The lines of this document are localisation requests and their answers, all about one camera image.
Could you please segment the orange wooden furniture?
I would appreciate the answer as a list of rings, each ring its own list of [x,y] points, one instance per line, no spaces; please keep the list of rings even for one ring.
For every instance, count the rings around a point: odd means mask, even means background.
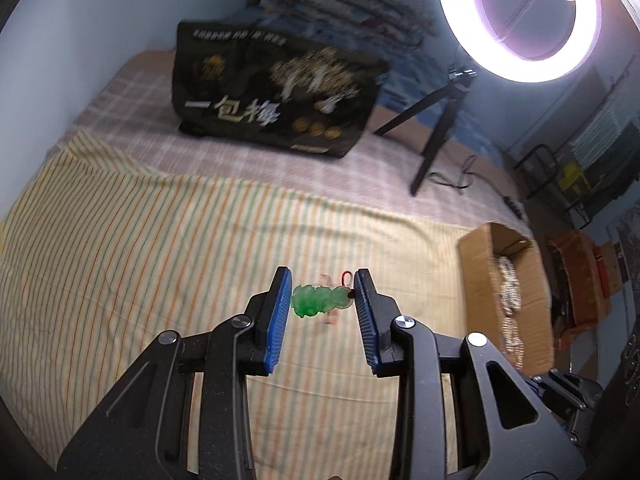
[[[564,351],[611,313],[611,298],[628,274],[618,243],[597,245],[586,233],[570,231],[548,237],[546,244],[558,291],[552,307],[554,348]]]

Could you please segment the brown cardboard box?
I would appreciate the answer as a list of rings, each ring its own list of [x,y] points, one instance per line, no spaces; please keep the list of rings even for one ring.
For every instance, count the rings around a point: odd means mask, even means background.
[[[458,243],[466,326],[484,334],[520,372],[554,364],[551,294],[534,240],[486,222]]]

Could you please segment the yellow striped cloth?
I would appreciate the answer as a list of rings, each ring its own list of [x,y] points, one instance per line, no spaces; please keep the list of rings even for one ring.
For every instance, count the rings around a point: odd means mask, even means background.
[[[212,330],[287,266],[297,285],[367,268],[437,333],[461,336],[464,226],[267,183],[164,174],[74,136],[1,220],[1,394],[48,465],[163,330]],[[397,384],[374,377],[357,315],[296,318],[248,383],[263,479],[384,479]]]

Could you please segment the yellow black box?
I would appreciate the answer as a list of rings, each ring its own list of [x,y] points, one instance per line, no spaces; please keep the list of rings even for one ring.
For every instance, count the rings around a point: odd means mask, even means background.
[[[585,194],[590,189],[582,168],[575,164],[567,164],[563,168],[559,187],[563,193],[574,193],[576,195]]]

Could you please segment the black clothes rack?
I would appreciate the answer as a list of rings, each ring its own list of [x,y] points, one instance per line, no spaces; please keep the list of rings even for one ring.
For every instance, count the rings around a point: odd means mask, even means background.
[[[594,67],[518,146],[525,199],[581,229],[639,179],[639,58],[606,82]]]

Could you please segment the white striped hanging towel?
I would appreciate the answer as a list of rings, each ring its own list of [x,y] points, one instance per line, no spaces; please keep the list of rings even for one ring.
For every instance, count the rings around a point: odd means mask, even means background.
[[[570,151],[579,167],[587,169],[606,153],[619,136],[620,123],[612,107],[606,106],[570,142]]]

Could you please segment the pink checked bed sheet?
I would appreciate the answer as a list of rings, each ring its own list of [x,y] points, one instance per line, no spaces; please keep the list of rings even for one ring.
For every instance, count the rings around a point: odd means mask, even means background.
[[[365,133],[345,157],[332,158],[185,136],[170,102],[174,57],[147,50],[130,58],[60,141],[90,133],[168,174],[259,181],[471,229],[495,221],[530,232],[525,216],[516,216],[503,201],[520,197],[514,180],[485,157],[474,160],[475,176],[465,190],[426,181],[412,196],[409,185],[422,158],[398,139]]]

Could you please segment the black snack bag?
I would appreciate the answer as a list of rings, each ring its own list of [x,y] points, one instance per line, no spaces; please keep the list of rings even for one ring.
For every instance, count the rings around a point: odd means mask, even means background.
[[[181,132],[344,157],[360,140],[388,65],[263,29],[183,21],[171,77]]]

